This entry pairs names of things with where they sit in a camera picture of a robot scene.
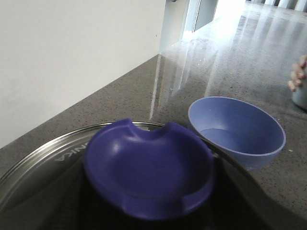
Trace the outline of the person's hand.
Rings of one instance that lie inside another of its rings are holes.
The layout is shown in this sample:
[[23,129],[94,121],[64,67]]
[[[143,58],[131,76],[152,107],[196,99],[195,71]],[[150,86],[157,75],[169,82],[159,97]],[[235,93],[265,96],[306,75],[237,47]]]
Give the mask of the person's hand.
[[307,56],[302,55],[298,62],[293,64],[293,70],[290,73],[290,80],[288,81],[288,87],[292,92],[295,92],[298,88],[301,88],[304,84],[307,74],[305,69],[307,68]]

